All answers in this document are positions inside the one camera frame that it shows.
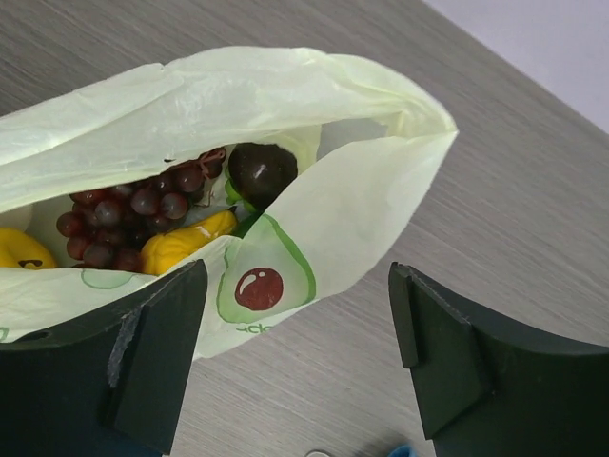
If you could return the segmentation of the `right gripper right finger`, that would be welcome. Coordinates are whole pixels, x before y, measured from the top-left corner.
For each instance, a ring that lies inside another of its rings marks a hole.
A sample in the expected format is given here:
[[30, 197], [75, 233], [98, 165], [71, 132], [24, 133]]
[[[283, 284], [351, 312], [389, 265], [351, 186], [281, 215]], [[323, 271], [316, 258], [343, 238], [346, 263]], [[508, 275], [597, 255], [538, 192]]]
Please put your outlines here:
[[389, 302], [439, 456], [604, 456], [608, 350], [528, 326], [393, 264]]

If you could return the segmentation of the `pale green plastic bag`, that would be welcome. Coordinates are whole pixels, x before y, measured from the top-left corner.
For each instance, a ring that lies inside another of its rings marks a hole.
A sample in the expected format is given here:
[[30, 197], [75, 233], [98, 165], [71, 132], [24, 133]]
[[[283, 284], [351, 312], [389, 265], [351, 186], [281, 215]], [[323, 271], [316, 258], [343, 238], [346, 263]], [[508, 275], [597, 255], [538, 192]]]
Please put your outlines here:
[[242, 227], [170, 263], [206, 265], [194, 349], [242, 345], [364, 277], [403, 232], [458, 129], [374, 61], [227, 47], [143, 65], [5, 115], [1, 218], [59, 267], [1, 272], [1, 341], [63, 324], [161, 279], [80, 269], [55, 228], [75, 191], [191, 164], [206, 174], [188, 223], [235, 209]]

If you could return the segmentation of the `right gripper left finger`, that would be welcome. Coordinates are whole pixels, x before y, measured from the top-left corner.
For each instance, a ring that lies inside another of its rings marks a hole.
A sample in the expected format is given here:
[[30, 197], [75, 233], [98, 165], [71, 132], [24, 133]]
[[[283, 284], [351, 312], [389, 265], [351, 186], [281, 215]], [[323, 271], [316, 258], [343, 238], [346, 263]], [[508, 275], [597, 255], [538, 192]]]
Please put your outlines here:
[[190, 262], [1, 347], [5, 455], [171, 452], [206, 301]]

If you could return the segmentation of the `fake yellow pepper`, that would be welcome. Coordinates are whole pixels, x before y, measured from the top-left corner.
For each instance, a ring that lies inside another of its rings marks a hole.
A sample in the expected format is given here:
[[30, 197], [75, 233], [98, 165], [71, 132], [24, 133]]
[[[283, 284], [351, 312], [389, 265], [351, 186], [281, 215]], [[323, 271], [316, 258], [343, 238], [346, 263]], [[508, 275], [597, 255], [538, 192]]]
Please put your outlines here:
[[238, 224], [231, 209], [213, 214], [185, 228], [151, 237], [141, 250], [142, 272], [161, 275], [217, 238], [229, 235]]

